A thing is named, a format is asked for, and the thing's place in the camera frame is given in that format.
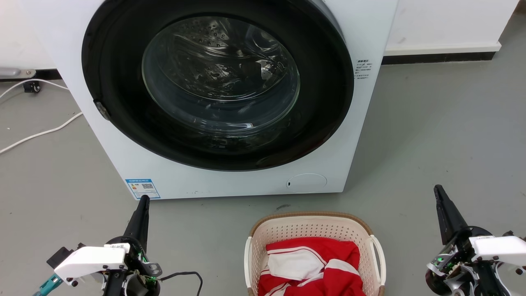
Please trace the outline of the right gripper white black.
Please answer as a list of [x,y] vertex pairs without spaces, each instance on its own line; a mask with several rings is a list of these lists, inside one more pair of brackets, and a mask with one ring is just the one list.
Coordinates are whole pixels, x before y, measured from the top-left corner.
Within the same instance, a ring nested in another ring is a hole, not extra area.
[[426,284],[440,296],[518,296],[502,276],[505,266],[525,274],[525,239],[494,236],[468,226],[441,184],[434,186],[443,249],[427,264]]

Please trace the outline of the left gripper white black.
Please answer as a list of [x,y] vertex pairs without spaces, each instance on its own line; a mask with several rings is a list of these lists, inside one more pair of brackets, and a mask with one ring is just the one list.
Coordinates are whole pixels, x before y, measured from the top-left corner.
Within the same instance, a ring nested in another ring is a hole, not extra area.
[[54,273],[46,281],[46,294],[62,283],[76,287],[84,277],[93,276],[104,296],[158,296],[163,271],[147,258],[149,226],[150,197],[141,196],[123,236],[102,247],[82,243],[75,250],[63,247],[47,261]]

